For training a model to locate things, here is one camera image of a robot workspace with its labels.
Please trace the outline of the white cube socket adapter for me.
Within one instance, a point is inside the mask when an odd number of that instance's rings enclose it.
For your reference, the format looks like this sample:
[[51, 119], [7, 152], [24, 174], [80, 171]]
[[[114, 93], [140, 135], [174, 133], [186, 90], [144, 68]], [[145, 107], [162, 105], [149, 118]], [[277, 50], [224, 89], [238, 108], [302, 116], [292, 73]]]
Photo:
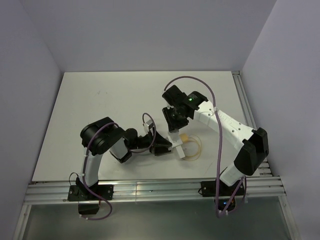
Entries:
[[180, 136], [168, 136], [167, 140], [171, 143], [171, 150], [173, 150], [176, 147], [179, 147], [183, 144], [183, 141], [181, 140]]

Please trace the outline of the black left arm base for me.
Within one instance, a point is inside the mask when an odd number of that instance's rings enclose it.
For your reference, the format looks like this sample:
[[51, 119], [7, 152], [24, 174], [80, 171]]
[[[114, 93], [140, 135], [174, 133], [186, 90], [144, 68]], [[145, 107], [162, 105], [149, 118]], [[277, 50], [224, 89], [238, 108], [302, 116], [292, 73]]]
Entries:
[[[113, 198], [114, 186], [112, 184], [102, 184], [97, 185], [96, 189], [92, 189], [93, 192], [99, 197], [109, 201]], [[82, 191], [77, 185], [72, 185], [69, 187], [69, 192], [67, 196], [68, 202], [84, 202], [84, 201], [98, 201], [99, 197], [90, 193], [86, 188]]]

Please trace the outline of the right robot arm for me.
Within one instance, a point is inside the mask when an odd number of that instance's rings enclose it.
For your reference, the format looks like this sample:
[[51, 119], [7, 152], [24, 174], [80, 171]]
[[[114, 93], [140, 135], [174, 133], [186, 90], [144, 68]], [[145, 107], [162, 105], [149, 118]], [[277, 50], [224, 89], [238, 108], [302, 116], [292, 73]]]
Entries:
[[187, 95], [173, 85], [162, 97], [167, 102], [167, 106], [162, 109], [168, 126], [167, 140], [179, 158], [186, 156], [179, 130], [186, 127], [189, 120], [208, 126], [219, 134], [220, 139], [226, 138], [238, 151], [233, 163], [219, 171], [220, 180], [216, 183], [216, 189], [220, 194], [229, 194], [238, 180], [252, 176], [268, 156], [268, 134], [263, 128], [253, 129], [243, 125], [215, 107], [201, 93], [193, 91]]

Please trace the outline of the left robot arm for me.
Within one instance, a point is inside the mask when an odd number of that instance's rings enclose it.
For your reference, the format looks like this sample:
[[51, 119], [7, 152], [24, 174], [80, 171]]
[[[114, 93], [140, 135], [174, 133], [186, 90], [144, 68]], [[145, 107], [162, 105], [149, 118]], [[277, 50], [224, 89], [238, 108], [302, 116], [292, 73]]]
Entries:
[[172, 143], [156, 131], [152, 124], [146, 135], [138, 135], [134, 128], [124, 130], [114, 121], [105, 117], [85, 126], [80, 132], [81, 144], [85, 148], [85, 158], [81, 176], [76, 180], [79, 194], [91, 200], [98, 193], [98, 173], [103, 154], [110, 154], [125, 163], [133, 153], [148, 151], [155, 156], [171, 152]]

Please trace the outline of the white USB charger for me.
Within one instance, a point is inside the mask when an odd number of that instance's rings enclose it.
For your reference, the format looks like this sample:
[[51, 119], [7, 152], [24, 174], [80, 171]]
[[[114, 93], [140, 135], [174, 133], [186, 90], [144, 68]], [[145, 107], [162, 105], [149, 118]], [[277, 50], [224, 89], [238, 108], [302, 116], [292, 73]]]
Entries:
[[168, 138], [173, 142], [178, 141], [180, 139], [179, 130], [174, 129], [173, 131], [168, 131]]
[[179, 159], [183, 159], [183, 158], [186, 157], [185, 152], [184, 152], [184, 150], [183, 150], [183, 147], [182, 147], [181, 145], [176, 146], [176, 147], [174, 148], [174, 150], [175, 150], [175, 153], [176, 153], [176, 155], [177, 155], [177, 157], [178, 157]]

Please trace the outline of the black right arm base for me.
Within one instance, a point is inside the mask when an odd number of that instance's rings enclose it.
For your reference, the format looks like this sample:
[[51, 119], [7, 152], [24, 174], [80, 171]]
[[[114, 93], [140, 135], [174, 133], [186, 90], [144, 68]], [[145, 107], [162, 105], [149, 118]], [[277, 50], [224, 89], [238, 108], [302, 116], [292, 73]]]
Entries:
[[[232, 193], [236, 190], [236, 187], [240, 183], [238, 180], [234, 185], [227, 186], [222, 181], [219, 182], [219, 196], [221, 197], [227, 197], [231, 196]], [[198, 193], [202, 197], [215, 197], [216, 196], [216, 181], [201, 181], [200, 182], [200, 189], [198, 190]], [[244, 183], [242, 182], [239, 189], [236, 191], [235, 196], [242, 196], [245, 194], [245, 187]]]

